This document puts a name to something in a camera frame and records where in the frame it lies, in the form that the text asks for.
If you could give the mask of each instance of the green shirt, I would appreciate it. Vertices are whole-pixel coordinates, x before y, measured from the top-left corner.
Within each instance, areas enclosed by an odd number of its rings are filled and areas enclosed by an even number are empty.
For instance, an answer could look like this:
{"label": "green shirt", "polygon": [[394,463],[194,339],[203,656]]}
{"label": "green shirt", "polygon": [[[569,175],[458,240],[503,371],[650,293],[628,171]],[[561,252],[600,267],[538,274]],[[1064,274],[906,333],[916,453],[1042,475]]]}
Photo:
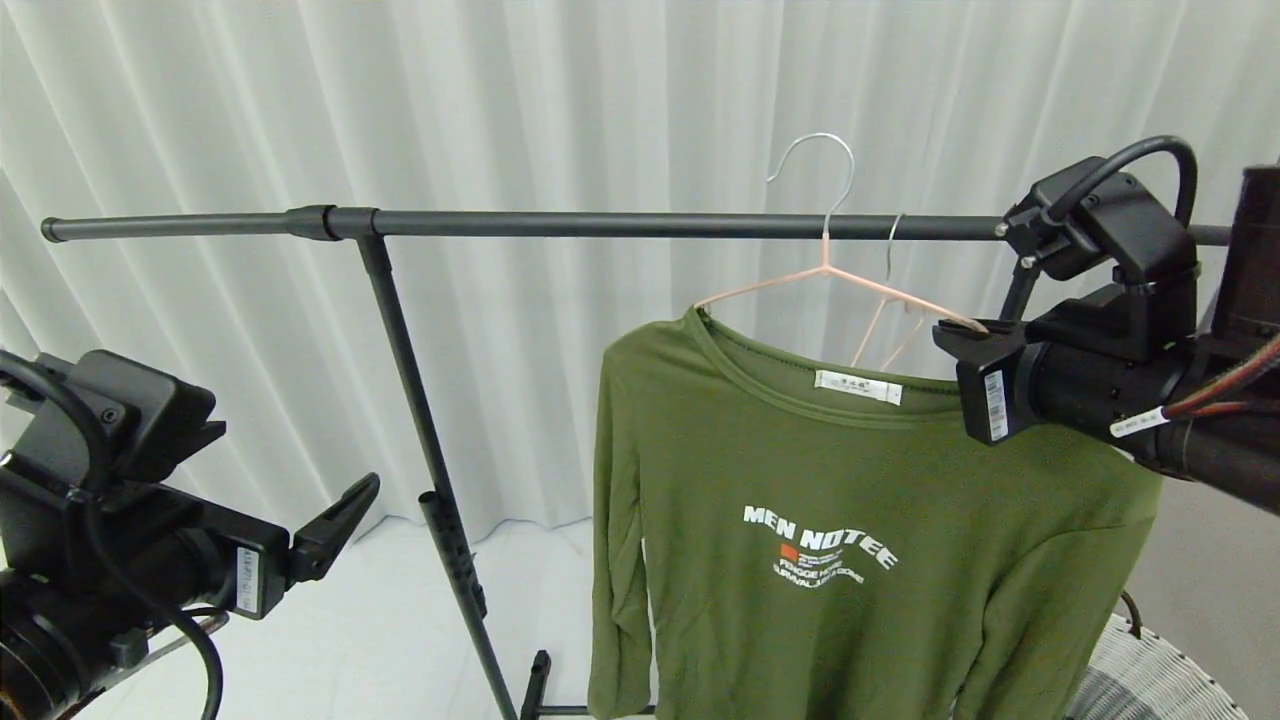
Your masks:
{"label": "green shirt", "polygon": [[955,383],[817,363],[695,309],[613,343],[591,714],[650,700],[648,591],[659,719],[1061,720],[1161,479],[1061,427],[987,447],[959,410]]}

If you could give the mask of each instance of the white cable label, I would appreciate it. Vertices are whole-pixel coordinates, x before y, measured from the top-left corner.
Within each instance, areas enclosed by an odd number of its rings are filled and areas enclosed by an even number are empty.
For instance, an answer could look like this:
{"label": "white cable label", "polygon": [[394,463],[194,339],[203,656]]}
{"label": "white cable label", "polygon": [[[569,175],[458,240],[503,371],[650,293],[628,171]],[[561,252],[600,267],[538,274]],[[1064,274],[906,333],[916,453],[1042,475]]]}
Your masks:
{"label": "white cable label", "polygon": [[847,392],[849,395],[856,395],[859,397],[879,400],[881,402],[902,405],[902,386],[897,383],[859,378],[858,375],[846,375],[844,373],[832,373],[831,370],[818,370],[818,374],[813,380],[813,387],[836,389],[840,392]]}
{"label": "white cable label", "polygon": [[236,607],[257,615],[261,594],[259,553],[247,547],[236,548]]}
{"label": "white cable label", "polygon": [[1009,413],[1005,409],[1005,374],[1000,370],[982,379],[987,386],[987,425],[991,428],[991,442],[1009,436]]}
{"label": "white cable label", "polygon": [[1156,425],[1164,425],[1169,421],[1165,418],[1165,409],[1156,407],[1155,410],[1147,410],[1142,415],[1134,415],[1133,418],[1126,418],[1119,423],[1111,424],[1112,437],[1125,437],[1133,433],[1146,430],[1147,428],[1155,428]]}

